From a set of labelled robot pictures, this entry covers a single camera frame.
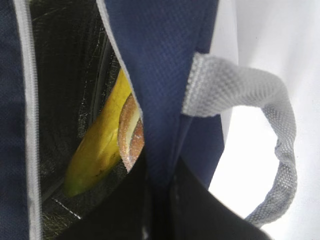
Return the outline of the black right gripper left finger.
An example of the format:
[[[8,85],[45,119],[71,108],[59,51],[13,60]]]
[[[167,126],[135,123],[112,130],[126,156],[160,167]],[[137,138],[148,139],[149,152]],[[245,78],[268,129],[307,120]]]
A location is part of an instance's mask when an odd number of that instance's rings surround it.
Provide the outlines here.
[[[91,190],[66,197],[59,187],[42,211],[45,240],[171,240],[170,211],[157,203],[145,153],[130,172],[118,163]]]

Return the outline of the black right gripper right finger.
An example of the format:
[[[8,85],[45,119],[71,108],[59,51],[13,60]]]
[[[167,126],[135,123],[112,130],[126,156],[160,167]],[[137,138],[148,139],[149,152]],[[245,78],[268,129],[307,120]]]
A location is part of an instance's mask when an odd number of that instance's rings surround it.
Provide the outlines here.
[[[209,193],[182,159],[174,170],[169,199],[174,240],[270,239]]]

